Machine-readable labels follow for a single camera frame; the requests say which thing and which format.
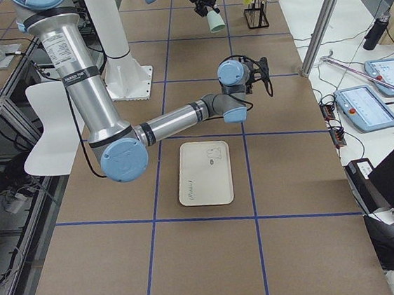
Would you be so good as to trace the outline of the aluminium frame post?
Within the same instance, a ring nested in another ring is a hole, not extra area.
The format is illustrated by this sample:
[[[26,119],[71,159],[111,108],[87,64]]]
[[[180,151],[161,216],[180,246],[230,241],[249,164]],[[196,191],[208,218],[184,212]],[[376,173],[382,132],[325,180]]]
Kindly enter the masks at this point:
[[[327,31],[327,27],[336,3],[337,0],[323,0],[322,7],[320,9],[320,13],[315,24],[315,28],[311,35],[311,41],[308,45],[306,55],[301,66],[300,72],[303,77],[308,78],[309,74],[311,73],[314,60],[316,58],[316,55],[318,54],[318,50],[323,40],[323,36]]]

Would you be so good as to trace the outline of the near blue teach pendant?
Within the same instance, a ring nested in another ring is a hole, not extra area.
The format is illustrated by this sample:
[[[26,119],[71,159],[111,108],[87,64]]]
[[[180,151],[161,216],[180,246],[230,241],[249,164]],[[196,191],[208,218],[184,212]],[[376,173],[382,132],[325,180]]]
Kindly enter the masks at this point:
[[[394,127],[394,113],[368,85],[336,90],[334,96],[344,115],[361,132]]]

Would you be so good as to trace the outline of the cream rabbit print tray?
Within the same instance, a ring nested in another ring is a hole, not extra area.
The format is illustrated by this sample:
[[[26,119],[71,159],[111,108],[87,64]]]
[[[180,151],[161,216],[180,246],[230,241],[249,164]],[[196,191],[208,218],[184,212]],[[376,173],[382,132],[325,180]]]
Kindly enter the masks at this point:
[[[232,203],[233,176],[226,142],[186,142],[179,152],[179,201],[183,206]]]

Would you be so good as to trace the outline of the far blue teach pendant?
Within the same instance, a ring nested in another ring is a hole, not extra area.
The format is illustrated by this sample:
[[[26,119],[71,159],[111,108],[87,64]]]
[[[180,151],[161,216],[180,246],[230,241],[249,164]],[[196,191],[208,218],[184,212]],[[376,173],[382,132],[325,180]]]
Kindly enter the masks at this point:
[[[394,85],[394,58],[366,61],[364,69],[368,76],[378,81]]]

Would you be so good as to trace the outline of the black box with label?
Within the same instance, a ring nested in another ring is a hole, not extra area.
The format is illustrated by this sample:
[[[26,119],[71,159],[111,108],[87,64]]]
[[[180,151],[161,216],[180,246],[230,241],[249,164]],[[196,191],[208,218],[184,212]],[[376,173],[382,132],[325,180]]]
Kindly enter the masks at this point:
[[[367,214],[388,206],[387,201],[369,180],[369,174],[373,169],[368,158],[352,160],[344,167],[353,195]]]

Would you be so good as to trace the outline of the blue teach pendant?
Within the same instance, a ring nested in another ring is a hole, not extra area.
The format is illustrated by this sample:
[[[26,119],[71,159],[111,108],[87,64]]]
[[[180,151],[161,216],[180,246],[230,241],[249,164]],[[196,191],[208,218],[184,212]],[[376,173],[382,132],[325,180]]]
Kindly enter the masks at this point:
[[[366,61],[364,69],[368,76],[378,81],[394,85],[394,58]]]
[[[368,85],[336,90],[334,96],[344,115],[361,132],[394,127],[394,113]]]

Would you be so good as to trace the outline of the white plastic chair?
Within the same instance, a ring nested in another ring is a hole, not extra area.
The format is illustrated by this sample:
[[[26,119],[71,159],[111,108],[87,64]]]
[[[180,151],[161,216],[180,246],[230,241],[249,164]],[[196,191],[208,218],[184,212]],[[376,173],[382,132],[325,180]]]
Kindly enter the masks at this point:
[[[25,93],[43,126],[42,136],[26,159],[25,172],[43,177],[69,175],[79,146],[76,127],[85,126],[79,111],[74,111],[74,123],[61,82],[32,85]]]

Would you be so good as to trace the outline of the black water bottle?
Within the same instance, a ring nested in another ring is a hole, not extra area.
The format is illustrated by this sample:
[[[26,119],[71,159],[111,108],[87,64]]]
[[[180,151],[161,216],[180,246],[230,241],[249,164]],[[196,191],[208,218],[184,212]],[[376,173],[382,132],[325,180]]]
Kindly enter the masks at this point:
[[[383,33],[388,27],[389,19],[389,15],[382,15],[375,20],[372,28],[367,32],[367,35],[365,36],[365,42],[362,48],[364,48],[365,50],[375,49],[375,46],[379,43],[380,38],[383,36]]]

